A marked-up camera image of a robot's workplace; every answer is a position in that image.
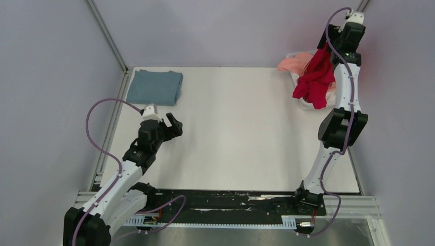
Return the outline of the red t-shirt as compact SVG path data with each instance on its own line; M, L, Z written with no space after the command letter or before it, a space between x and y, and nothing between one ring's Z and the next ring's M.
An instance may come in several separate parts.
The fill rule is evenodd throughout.
M303 99L316 110L327 106L326 94L330 85L335 82L334 66L330 59L330 47L325 44L316 51L305 72L298 78L293 98Z

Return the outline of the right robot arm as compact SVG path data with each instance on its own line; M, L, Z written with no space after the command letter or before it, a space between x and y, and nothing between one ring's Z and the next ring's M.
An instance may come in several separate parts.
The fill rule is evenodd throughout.
M368 122L358 100L358 75L361 55L357 53L365 33L365 26L347 22L342 29L328 25L321 43L330 54L330 64L336 83L335 107L321 122L318 130L320 148L314 164L296 190L294 210L303 215L312 214L324 205L326 181L347 148L353 145Z

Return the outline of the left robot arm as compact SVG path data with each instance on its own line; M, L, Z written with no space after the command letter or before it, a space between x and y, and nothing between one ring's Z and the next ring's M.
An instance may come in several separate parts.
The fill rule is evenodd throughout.
M145 115L138 137L122 158L118 172L81 208L64 216L63 245L109 245L118 229L139 210L156 208L156 188L139 179L156 159L162 143L179 137L183 124L172 113L167 126L155 113Z

